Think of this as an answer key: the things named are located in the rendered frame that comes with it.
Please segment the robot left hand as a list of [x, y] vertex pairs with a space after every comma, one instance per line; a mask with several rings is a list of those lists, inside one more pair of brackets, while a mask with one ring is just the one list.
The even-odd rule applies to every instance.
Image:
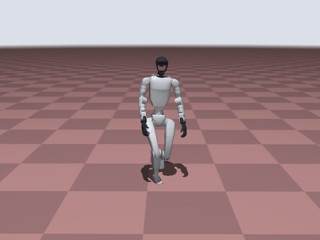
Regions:
[[183, 138], [187, 135], [186, 121], [184, 121], [184, 119], [182, 117], [179, 120], [180, 120], [180, 124], [182, 124], [182, 129], [180, 132], [183, 131], [183, 134], [181, 135], [181, 137]]

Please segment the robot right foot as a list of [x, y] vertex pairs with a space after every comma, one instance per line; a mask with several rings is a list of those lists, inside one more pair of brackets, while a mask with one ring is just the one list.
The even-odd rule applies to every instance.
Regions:
[[159, 177], [159, 175], [152, 175], [152, 178], [154, 179], [154, 182], [158, 185], [161, 185], [163, 183], [163, 181], [161, 180], [161, 178]]

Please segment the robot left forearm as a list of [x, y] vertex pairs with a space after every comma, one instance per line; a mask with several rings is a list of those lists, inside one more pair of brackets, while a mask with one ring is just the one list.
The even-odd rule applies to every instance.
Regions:
[[180, 118], [183, 118], [183, 121], [185, 122], [186, 119], [185, 119], [185, 111], [184, 111], [184, 103], [183, 103], [183, 99], [180, 98], [180, 101], [181, 101], [181, 105], [178, 105], [177, 106], [177, 109], [178, 109], [178, 116], [179, 116], [179, 121], [180, 121]]

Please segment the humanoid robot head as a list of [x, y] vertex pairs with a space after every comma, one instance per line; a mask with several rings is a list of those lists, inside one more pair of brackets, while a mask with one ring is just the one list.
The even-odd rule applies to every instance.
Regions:
[[[158, 69], [158, 65], [160, 65], [161, 67], [162, 66], [166, 66], [165, 70], [164, 71], [159, 70]], [[157, 74], [159, 75], [159, 76], [156, 75], [156, 77], [165, 78], [166, 76], [163, 76], [163, 75], [164, 75], [164, 73], [166, 72], [166, 70], [168, 68], [168, 60], [165, 57], [162, 57], [162, 56], [158, 57], [156, 59], [156, 68], [157, 68], [157, 71], [158, 71]]]

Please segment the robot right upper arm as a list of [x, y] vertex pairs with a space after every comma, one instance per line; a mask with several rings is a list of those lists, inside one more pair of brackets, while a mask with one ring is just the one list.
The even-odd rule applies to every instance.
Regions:
[[147, 98], [145, 97], [147, 93], [147, 85], [150, 84], [151, 77], [145, 77], [141, 80], [141, 86], [139, 91], [139, 98], [142, 97], [142, 104], [147, 103]]

